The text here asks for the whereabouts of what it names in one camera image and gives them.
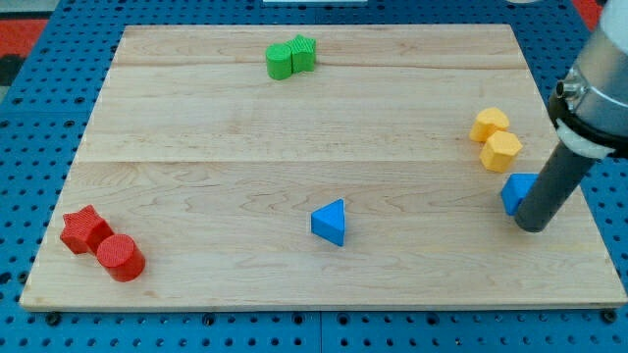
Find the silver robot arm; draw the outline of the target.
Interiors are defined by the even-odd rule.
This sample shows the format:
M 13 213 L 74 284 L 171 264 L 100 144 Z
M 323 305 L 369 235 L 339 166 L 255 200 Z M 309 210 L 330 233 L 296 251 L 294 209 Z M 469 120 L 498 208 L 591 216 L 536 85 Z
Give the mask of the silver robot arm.
M 627 0 L 609 0 L 599 23 L 549 99 L 561 142 L 576 154 L 627 156 Z

